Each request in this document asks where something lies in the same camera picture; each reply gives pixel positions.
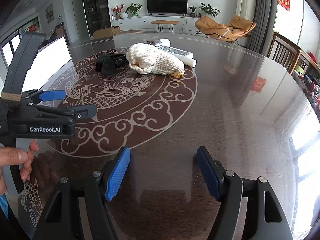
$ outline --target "human hand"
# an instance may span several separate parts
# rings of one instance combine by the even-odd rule
[[[28,152],[18,150],[12,147],[0,147],[0,196],[5,193],[7,187],[2,175],[2,167],[7,165],[23,164],[20,176],[23,181],[30,180],[31,163],[33,161],[33,153],[39,151],[39,147],[34,140],[31,140]]]

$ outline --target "television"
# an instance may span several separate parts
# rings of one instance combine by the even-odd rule
[[[148,13],[187,14],[188,0],[147,0]]]

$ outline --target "chair backrest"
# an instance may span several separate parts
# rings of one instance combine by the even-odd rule
[[[292,74],[301,55],[301,49],[286,37],[274,32],[268,58],[281,64]]]
[[[244,32],[251,31],[257,24],[253,23],[252,21],[246,20],[241,16],[234,15],[231,18],[230,24],[239,30],[243,30]]]
[[[202,16],[199,20],[197,20],[195,22],[196,28],[204,29],[204,30],[211,29],[211,28],[218,26],[218,25],[219,25],[219,23],[215,22],[207,15]]]

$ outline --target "red chinese decoration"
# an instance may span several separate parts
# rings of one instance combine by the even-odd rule
[[[278,0],[278,4],[280,4],[287,11],[290,11],[290,0]]]
[[[250,90],[260,93],[266,83],[266,79],[257,77],[254,83],[252,84]]]
[[[29,27],[30,32],[35,32],[36,31],[36,26],[33,24]]]

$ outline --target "orange lounge chair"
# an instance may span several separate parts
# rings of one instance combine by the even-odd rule
[[[215,40],[235,41],[236,43],[237,39],[249,33],[256,25],[256,23],[243,19],[238,15],[234,15],[228,25],[218,24],[207,15],[202,16],[195,22],[195,26],[199,30],[198,33],[202,32]]]

